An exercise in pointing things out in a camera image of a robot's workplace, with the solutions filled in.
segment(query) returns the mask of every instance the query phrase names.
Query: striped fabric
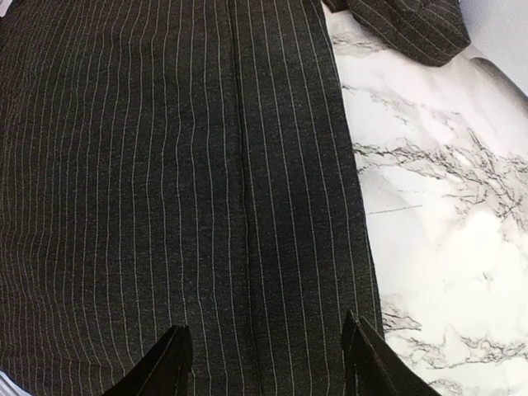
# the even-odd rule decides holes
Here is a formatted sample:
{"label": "striped fabric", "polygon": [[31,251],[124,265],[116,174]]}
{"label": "striped fabric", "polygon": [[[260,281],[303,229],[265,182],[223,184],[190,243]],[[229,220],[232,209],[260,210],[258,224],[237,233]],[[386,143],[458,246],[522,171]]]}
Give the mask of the striped fabric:
{"label": "striped fabric", "polygon": [[97,395],[188,325],[192,395],[336,395],[382,331],[318,0],[15,1],[0,49],[0,370]]}
{"label": "striped fabric", "polygon": [[352,15],[395,50],[443,66],[470,43],[458,0],[324,0]]}

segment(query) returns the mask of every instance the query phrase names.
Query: white marble countertop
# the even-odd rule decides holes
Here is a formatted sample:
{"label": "white marble countertop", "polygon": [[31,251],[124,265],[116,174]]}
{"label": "white marble countertop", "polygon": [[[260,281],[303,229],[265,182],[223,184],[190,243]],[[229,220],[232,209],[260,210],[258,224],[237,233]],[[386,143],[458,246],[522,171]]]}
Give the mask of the white marble countertop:
{"label": "white marble countertop", "polygon": [[528,102],[327,14],[388,344],[443,395],[528,395]]}

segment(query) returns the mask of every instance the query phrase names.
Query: black fabric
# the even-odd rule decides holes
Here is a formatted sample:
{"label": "black fabric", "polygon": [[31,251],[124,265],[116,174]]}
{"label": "black fabric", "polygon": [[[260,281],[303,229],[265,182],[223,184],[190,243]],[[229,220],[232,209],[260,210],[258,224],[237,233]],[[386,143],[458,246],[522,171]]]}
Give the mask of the black fabric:
{"label": "black fabric", "polygon": [[443,66],[471,40],[458,0],[324,0],[345,9],[395,50],[428,66]]}
{"label": "black fabric", "polygon": [[147,355],[103,396],[187,396],[192,367],[189,328],[171,327]]}
{"label": "black fabric", "polygon": [[318,0],[35,0],[2,21],[0,369],[102,394],[162,332],[189,394],[341,394],[382,333]]}
{"label": "black fabric", "polygon": [[351,312],[342,330],[342,349],[346,396],[439,396],[398,358],[367,320],[358,320]]}

